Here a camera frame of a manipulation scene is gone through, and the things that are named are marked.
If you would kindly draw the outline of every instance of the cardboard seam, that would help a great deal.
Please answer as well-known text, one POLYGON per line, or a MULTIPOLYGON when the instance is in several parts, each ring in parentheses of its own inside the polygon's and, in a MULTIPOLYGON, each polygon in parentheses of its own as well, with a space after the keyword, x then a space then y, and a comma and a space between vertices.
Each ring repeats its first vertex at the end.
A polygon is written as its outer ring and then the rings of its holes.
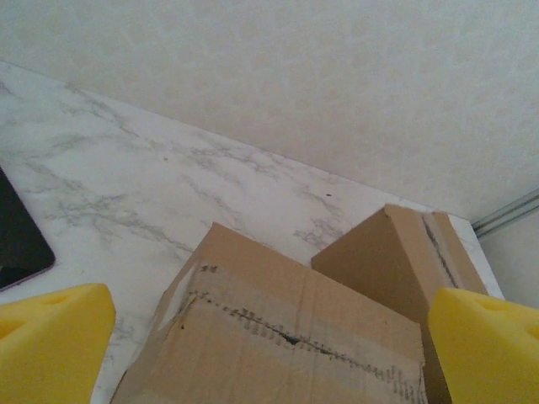
POLYGON ((424 230, 425 230, 425 232, 427 234, 427 237, 429 238, 430 243, 432 244, 432 246, 434 247, 434 249, 436 251, 436 257, 438 258, 438 261, 440 262, 441 267, 444 269, 444 272, 446 273, 447 277, 449 278, 449 281, 451 282, 451 285, 454 288, 459 288, 459 285, 458 285, 458 283, 456 282, 456 279, 455 279, 455 275, 453 275, 453 273, 451 272, 451 269, 449 268, 447 260, 444 257, 444 254, 442 254, 442 252, 440 250, 440 244, 438 243, 438 240, 436 239, 434 232, 430 228, 429 224, 427 223, 427 221, 425 220, 423 215, 421 215, 421 221, 423 222, 423 227, 424 227, 424 230))
MULTIPOLYGON (((256 316, 253 311, 242 307, 242 309, 235 309, 229 306, 221 305, 216 299, 213 299, 209 292, 191 290, 188 292, 191 301, 198 298, 199 301, 217 307, 219 310, 224 311, 232 318, 236 318, 241 323, 243 320, 247 322, 243 325, 245 331, 250 332, 252 335, 265 338, 267 340, 274 340, 277 346, 284 349, 294 350, 296 348, 306 350, 308 352, 314 352, 329 356, 329 360, 339 360, 345 364, 348 364, 351 369, 360 369, 369 375, 373 375, 377 380, 386 382, 388 384, 393 383, 393 393, 399 394, 401 398, 412 403, 423 404, 423 391, 421 390, 421 378, 416 386, 416 383, 409 383, 408 380, 403 380, 403 371, 394 364, 391 369, 378 369, 373 364, 364 364, 360 361, 351 358, 350 356, 339 353, 337 350, 324 346, 322 343, 311 341, 310 338, 306 338, 302 335, 294 336, 285 330, 282 324, 272 325, 265 322, 260 316, 256 316)), ((422 368, 424 362, 419 363, 419 373, 422 375, 422 368)))

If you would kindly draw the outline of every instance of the marble countertop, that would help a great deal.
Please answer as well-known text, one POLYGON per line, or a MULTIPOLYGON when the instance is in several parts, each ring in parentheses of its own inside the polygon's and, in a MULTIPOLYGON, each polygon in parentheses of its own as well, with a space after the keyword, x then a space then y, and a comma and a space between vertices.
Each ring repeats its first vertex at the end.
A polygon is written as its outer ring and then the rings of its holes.
MULTIPOLYGON (((56 253, 0 304, 106 283, 117 318, 92 403, 109 402, 158 299, 218 221, 302 263, 394 203, 422 205, 0 62, 0 162, 56 253)), ((457 234, 501 296, 468 221, 457 234)))

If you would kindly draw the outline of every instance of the tablet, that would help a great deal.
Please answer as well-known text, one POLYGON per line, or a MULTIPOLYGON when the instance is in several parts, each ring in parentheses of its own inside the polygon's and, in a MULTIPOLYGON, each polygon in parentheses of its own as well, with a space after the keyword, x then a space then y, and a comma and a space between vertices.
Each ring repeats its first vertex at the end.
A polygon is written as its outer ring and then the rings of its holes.
POLYGON ((55 256, 0 167, 0 290, 40 274, 55 256))

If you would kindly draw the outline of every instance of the cardboard box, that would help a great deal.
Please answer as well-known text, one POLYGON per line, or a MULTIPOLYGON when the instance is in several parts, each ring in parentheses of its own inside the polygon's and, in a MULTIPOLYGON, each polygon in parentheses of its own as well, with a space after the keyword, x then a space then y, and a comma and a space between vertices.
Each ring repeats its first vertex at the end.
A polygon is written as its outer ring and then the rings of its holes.
POLYGON ((426 403, 419 325, 213 225, 118 403, 426 403))
POLYGON ((427 314, 439 288, 487 291, 446 214, 386 205, 316 255, 312 267, 419 323, 429 401, 451 402, 427 314))

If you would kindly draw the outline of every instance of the white textured wall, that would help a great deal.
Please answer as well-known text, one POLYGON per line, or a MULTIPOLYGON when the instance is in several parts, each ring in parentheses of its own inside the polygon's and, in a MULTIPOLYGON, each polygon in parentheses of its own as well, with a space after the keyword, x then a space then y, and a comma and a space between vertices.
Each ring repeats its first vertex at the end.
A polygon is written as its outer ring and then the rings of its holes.
POLYGON ((481 241, 507 300, 539 309, 539 211, 481 241))
POLYGON ((477 219, 536 188, 535 0, 4 0, 0 57, 477 219))

